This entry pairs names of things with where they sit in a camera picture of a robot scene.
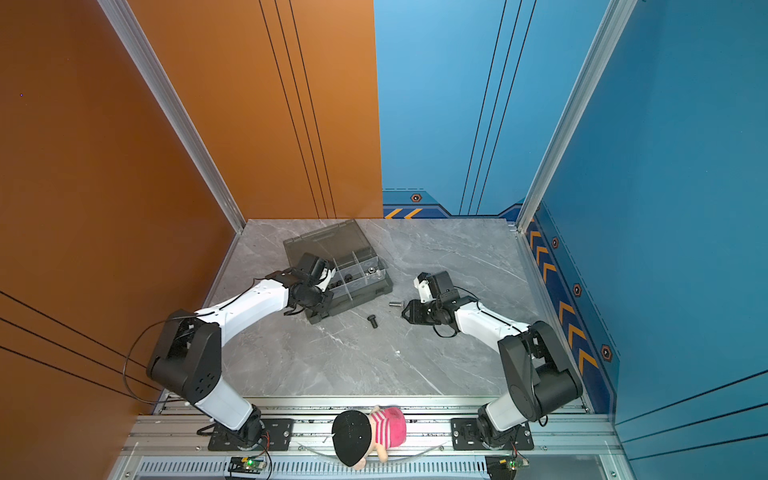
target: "white robotic arm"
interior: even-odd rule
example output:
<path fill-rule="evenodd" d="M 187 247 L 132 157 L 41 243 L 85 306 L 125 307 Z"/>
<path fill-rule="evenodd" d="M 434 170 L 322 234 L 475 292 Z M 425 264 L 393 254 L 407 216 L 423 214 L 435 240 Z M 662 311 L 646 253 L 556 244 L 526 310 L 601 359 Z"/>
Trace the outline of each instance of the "white robotic arm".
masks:
<path fill-rule="evenodd" d="M 409 302 L 403 318 L 415 325 L 449 325 L 455 334 L 474 336 L 502 358 L 507 392 L 478 411 L 479 436 L 486 445 L 501 447 L 515 426 L 581 396 L 581 378 L 547 323 L 517 322 L 485 308 L 473 296 L 460 296 L 447 272 L 422 273 L 413 283 L 419 299 Z M 544 364 L 534 368 L 534 357 Z"/>
<path fill-rule="evenodd" d="M 221 376 L 221 347 L 248 326 L 288 306 L 325 313 L 333 298 L 326 289 L 334 273 L 325 260 L 306 254 L 298 267 L 271 273 L 232 299 L 195 313 L 172 314 L 147 365 L 147 375 L 226 428 L 240 448 L 250 448 L 261 437 L 261 413 Z"/>

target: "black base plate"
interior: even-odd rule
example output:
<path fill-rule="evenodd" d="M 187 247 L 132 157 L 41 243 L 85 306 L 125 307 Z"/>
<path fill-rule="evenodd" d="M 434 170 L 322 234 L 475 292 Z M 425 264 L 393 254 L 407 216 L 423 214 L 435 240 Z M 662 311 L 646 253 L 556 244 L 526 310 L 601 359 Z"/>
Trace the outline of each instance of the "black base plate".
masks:
<path fill-rule="evenodd" d="M 453 435 L 454 450 L 492 450 L 486 448 L 480 439 L 477 419 L 451 419 L 451 431 L 458 432 L 458 436 Z M 516 426 L 509 442 L 499 450 L 512 450 L 512 442 L 517 450 L 533 450 L 533 436 L 528 422 Z"/>
<path fill-rule="evenodd" d="M 285 452 L 293 435 L 293 419 L 261 419 L 264 423 L 264 435 L 270 434 L 270 452 Z M 253 446 L 250 451 L 261 452 L 264 449 L 265 439 Z M 229 430 L 221 425 L 214 427 L 214 434 L 208 442 L 209 452 L 232 452 L 249 448 L 251 445 L 243 445 L 240 440 L 232 436 Z"/>

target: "black cap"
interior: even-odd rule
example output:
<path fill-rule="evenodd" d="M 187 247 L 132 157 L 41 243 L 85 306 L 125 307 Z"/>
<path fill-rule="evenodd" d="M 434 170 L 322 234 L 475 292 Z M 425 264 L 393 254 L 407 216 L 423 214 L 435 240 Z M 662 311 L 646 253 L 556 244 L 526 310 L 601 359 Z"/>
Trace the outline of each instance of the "black cap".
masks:
<path fill-rule="evenodd" d="M 341 412 L 333 420 L 333 449 L 341 462 L 354 466 L 368 453 L 371 446 L 371 422 L 368 416 L 357 410 Z"/>

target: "gray marble surface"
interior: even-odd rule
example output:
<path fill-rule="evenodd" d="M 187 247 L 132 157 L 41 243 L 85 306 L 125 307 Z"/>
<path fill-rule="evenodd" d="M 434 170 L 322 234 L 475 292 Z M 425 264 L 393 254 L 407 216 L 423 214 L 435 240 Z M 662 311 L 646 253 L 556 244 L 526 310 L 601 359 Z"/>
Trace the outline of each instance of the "gray marble surface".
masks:
<path fill-rule="evenodd" d="M 338 220 L 250 220 L 213 295 L 218 303 L 254 277 L 288 267 L 283 241 Z M 412 326 L 390 301 L 418 298 L 413 279 L 447 270 L 490 309 L 533 323 L 538 314 L 503 220 L 358 220 L 386 261 L 393 291 L 310 325 L 274 313 L 225 345 L 224 378 L 245 396 L 496 396 L 505 389 L 498 354 L 460 333 Z M 366 320 L 375 314 L 373 329 Z"/>

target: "stuffed doll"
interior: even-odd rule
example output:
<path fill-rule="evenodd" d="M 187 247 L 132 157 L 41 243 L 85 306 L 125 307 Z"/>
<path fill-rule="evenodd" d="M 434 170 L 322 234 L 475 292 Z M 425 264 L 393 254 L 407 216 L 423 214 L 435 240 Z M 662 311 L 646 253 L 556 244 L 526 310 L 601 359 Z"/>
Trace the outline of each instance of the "stuffed doll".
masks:
<path fill-rule="evenodd" d="M 370 415 L 358 410 L 341 412 L 333 420 L 333 448 L 341 462 L 355 470 L 366 466 L 366 457 L 376 450 L 380 462 L 387 461 L 386 449 L 406 440 L 406 418 L 396 407 L 375 407 Z"/>

